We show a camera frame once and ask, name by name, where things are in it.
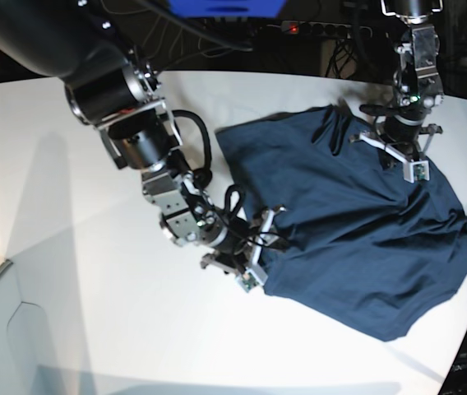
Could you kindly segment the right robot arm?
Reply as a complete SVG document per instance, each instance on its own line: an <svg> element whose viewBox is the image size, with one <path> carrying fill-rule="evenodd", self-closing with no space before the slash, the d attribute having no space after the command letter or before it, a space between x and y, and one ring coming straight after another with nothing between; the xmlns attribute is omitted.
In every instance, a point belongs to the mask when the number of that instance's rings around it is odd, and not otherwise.
<svg viewBox="0 0 467 395"><path fill-rule="evenodd" d="M158 207L174 244L202 245L202 267L216 266L246 290L263 286L264 249L285 250L274 220L283 206L244 220L242 187L217 207L210 135L197 114L170 109L158 72L124 38L99 1L0 1L0 50L28 70L63 82L72 113L94 128L114 164L141 173L142 193Z"/></svg>

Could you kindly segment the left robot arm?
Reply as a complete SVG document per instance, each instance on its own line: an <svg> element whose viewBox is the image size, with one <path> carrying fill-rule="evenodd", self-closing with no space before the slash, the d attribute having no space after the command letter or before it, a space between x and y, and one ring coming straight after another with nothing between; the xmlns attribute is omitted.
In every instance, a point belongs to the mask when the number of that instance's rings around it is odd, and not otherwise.
<svg viewBox="0 0 467 395"><path fill-rule="evenodd" d="M433 137L441 126L425 125L426 117L444 100L442 79L437 67L440 43L430 16L441 12L442 1L382 1L384 16L396 17L406 31L394 46L399 55L393 74L393 97L387 105L365 104L360 111L374 117L371 137L380 143L381 166L389 169L397 161L424 160Z"/></svg>

